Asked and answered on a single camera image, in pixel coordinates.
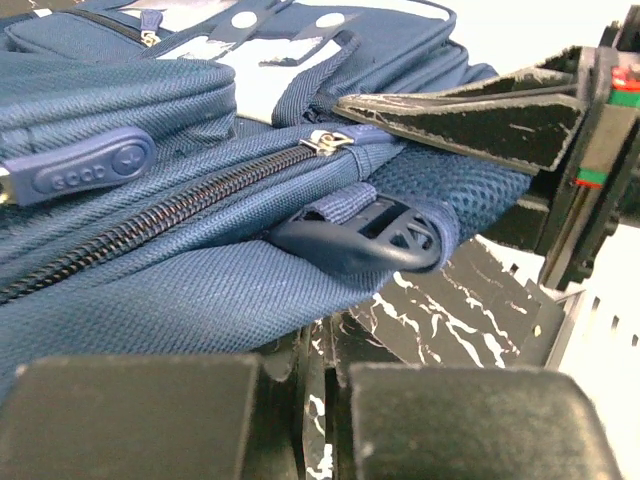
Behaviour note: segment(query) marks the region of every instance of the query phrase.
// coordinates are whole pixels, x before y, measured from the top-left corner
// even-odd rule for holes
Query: green light
[[[640,94],[635,92],[625,92],[623,90],[612,90],[609,97],[609,104],[620,105],[622,107],[640,108]]]
[[[592,185],[604,185],[604,182],[607,180],[607,174],[581,168],[577,180]]]

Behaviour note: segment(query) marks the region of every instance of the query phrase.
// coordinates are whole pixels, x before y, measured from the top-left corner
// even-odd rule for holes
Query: blue nylon fabric
[[[377,196],[372,185],[359,182],[307,205],[300,212],[300,218],[313,213],[330,223],[345,223],[375,202]]]
[[[460,243],[495,223],[526,193],[531,177],[490,162],[411,144],[369,182],[378,191],[430,211],[450,205],[460,221]]]
[[[181,60],[71,63],[0,52],[2,72],[9,72],[0,75],[0,159],[130,125],[159,142],[160,158],[170,156],[163,149],[213,146],[229,134],[235,98],[228,67]],[[202,123],[208,131],[200,137],[176,135]]]
[[[104,9],[124,3],[94,0],[83,8],[111,15]],[[263,3],[243,0],[220,18]],[[280,7],[265,32],[285,37],[325,13],[356,11],[290,2]],[[349,28],[359,37],[358,48],[343,48],[344,55],[292,82],[274,119],[278,126],[299,126],[277,130],[234,118],[228,68],[143,59],[137,45],[132,48],[90,24],[49,41],[51,31],[60,30],[55,22],[61,17],[66,22],[68,15],[44,17],[50,23],[35,19],[11,25],[14,47],[35,53],[0,52],[0,152],[15,156],[47,150],[134,119],[153,131],[160,162],[117,189],[35,208],[1,209],[0,288],[204,176],[296,145],[317,128],[337,128],[308,123],[329,118],[341,95],[437,91],[495,73],[486,65],[469,67],[466,50],[447,41],[454,17],[425,20],[373,9],[357,13]],[[196,30],[144,53],[157,54],[172,45],[172,38]],[[85,38],[75,38],[74,32]],[[73,42],[89,50],[77,50]],[[38,140],[25,133],[36,133]],[[370,297],[391,272],[330,277],[256,240],[306,205],[363,181],[424,213],[441,236],[443,265],[459,243],[513,205],[530,179],[406,143],[349,147],[336,157],[292,167],[125,256],[0,306],[0,401],[15,368],[42,356],[244,351]],[[356,198],[345,196],[341,208]]]

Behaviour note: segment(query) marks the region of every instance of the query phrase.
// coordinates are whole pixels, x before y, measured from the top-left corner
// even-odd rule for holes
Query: red light
[[[640,92],[640,80],[636,80],[631,69],[615,67],[612,71],[612,86],[625,92]]]

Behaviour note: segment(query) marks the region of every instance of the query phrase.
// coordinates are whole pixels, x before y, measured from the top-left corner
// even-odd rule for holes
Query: zipper slider
[[[147,47],[153,47],[160,42],[157,33],[162,20],[162,12],[158,10],[142,10],[140,12],[140,40]]]
[[[316,155],[326,157],[349,145],[358,147],[396,141],[397,137],[373,125],[350,125],[335,132],[315,130],[309,139],[300,140],[300,144],[313,149]]]

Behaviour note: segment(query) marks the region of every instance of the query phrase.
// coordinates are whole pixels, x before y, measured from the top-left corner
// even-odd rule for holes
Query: white circle
[[[318,28],[328,28],[335,27],[336,25],[340,25],[344,23],[345,18],[341,13],[327,13],[326,15],[321,16],[318,20],[316,20],[316,27]]]
[[[255,12],[240,12],[231,19],[231,25],[236,28],[249,28],[255,25],[257,21],[258,16]]]

